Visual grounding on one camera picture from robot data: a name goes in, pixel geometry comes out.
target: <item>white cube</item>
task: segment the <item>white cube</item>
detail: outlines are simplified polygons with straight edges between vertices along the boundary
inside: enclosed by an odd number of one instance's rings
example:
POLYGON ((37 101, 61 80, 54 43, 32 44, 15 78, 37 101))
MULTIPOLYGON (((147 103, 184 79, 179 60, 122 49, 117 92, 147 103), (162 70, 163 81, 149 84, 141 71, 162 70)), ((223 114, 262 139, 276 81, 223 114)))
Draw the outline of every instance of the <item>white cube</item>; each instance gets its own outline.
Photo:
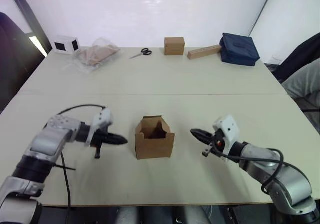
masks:
POLYGON ((79 41, 76 37, 57 35, 51 45, 56 53, 73 54, 79 49, 79 41))

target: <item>gray pants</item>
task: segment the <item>gray pants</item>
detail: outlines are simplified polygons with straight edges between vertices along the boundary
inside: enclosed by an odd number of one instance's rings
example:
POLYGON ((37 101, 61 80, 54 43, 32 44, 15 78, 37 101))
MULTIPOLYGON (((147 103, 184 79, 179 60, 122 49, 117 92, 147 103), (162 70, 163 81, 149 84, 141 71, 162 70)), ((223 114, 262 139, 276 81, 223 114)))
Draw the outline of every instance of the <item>gray pants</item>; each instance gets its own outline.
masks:
MULTIPOLYGON (((282 85, 301 109, 320 109, 320 58, 299 69, 282 85)), ((320 112, 305 115, 320 133, 320 112)))

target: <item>clear plastic bag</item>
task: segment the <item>clear plastic bag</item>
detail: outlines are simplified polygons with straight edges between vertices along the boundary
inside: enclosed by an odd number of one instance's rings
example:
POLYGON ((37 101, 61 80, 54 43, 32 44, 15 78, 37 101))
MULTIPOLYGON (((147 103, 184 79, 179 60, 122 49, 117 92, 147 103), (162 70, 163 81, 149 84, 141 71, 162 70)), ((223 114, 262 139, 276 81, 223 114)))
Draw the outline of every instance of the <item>clear plastic bag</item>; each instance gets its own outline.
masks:
POLYGON ((72 64, 75 64, 81 72, 91 73, 102 65, 117 59, 120 48, 104 38, 97 39, 91 47, 80 48, 72 56, 72 64))

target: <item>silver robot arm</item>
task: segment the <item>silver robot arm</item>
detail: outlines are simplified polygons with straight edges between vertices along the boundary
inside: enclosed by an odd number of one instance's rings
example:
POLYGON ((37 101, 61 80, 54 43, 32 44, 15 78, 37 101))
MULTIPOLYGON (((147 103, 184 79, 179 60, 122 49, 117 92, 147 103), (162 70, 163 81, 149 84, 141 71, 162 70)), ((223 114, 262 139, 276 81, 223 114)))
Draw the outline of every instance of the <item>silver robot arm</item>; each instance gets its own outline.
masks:
MULTIPOLYGON (((214 134, 191 129, 198 140, 208 144, 202 153, 204 156, 213 153, 225 160, 232 160, 262 184, 276 171, 280 163, 279 154, 247 142, 238 142, 239 129, 231 115, 218 119, 213 128, 214 134), (277 160, 278 163, 260 159, 277 160)), ((317 204, 311 196, 311 184, 295 166, 282 164, 278 174, 265 185, 265 189, 280 212, 299 218, 300 223, 309 223, 319 218, 317 204)))
MULTIPOLYGON (((42 194, 45 179, 61 155, 65 144, 75 140, 90 144, 94 138, 109 142, 100 128, 106 128, 112 123, 113 118, 109 109, 98 113, 91 126, 62 115, 50 118, 46 127, 28 146, 12 176, 7 177, 0 188, 0 224, 38 223, 41 204, 32 197, 39 197, 42 194)), ((121 144, 125 143, 126 139, 111 134, 109 143, 112 142, 121 144)))

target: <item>black scissor handle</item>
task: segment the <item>black scissor handle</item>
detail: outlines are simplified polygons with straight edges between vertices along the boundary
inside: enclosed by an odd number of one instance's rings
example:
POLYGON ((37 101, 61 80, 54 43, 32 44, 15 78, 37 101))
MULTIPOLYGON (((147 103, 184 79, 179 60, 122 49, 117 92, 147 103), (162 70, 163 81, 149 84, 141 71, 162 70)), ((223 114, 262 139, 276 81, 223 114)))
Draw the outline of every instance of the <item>black scissor handle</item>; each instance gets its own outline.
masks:
POLYGON ((152 51, 149 50, 148 48, 143 48, 141 50, 141 53, 143 53, 143 55, 150 55, 150 54, 152 54, 152 51))

